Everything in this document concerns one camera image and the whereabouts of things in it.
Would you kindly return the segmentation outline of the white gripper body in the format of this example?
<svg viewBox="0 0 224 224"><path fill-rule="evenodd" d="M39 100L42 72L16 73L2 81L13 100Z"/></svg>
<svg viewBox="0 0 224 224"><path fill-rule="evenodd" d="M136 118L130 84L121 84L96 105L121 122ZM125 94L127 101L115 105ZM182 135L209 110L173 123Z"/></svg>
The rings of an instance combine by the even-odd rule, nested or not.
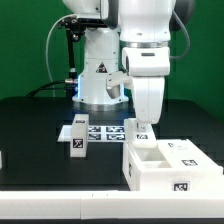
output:
<svg viewBox="0 0 224 224"><path fill-rule="evenodd" d="M164 77L134 77L132 98L139 122L157 124L162 110Z"/></svg>

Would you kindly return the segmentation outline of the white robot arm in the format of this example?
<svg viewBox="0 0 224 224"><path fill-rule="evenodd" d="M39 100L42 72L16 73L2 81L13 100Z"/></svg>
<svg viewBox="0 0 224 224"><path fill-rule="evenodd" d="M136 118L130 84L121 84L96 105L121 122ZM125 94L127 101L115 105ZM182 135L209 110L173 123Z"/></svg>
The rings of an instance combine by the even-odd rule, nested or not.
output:
<svg viewBox="0 0 224 224"><path fill-rule="evenodd" d="M135 128L145 131L161 115L170 74L172 31L183 30L195 0L62 0L74 40L86 40L84 70L73 100L112 107L132 94Z"/></svg>

